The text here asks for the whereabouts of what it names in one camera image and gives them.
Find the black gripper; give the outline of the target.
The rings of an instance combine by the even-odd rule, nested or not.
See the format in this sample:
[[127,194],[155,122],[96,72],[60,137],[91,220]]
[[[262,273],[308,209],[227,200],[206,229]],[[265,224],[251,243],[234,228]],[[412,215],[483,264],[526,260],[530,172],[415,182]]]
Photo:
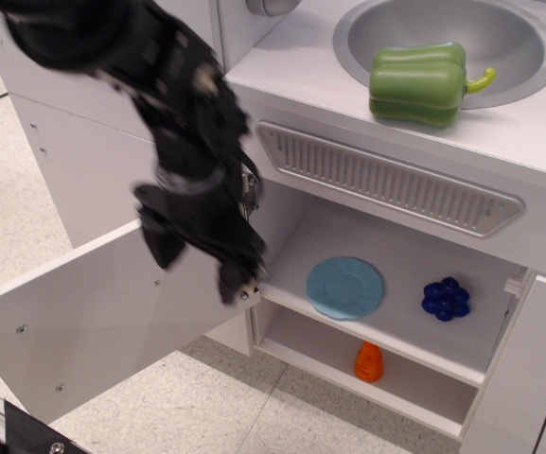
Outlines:
[[219,262],[219,293],[232,304],[262,267],[265,243],[242,215],[241,193],[226,186],[225,173],[215,168],[200,181],[156,169],[156,184],[139,184],[133,194],[143,238],[156,264],[167,270],[191,245]]

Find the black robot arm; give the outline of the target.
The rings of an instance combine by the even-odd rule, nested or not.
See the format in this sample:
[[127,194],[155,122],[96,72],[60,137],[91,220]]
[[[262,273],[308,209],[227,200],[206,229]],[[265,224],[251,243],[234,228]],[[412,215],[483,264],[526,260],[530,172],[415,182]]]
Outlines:
[[257,278],[265,244],[239,209],[242,173],[255,164],[213,49],[152,1],[0,1],[0,11],[38,65],[129,96],[157,153],[155,184],[134,190],[143,238],[162,269],[188,245],[214,257],[231,303]]

